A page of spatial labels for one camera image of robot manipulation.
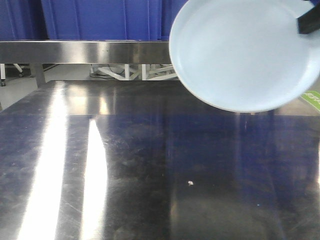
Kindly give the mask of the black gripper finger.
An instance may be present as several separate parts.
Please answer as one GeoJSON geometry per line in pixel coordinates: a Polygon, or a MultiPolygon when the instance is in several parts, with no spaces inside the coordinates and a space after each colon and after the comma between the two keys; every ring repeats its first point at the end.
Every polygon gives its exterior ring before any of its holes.
{"type": "Polygon", "coordinates": [[[314,6],[311,10],[297,18],[298,33],[311,34],[320,29],[320,7],[314,6]]]}

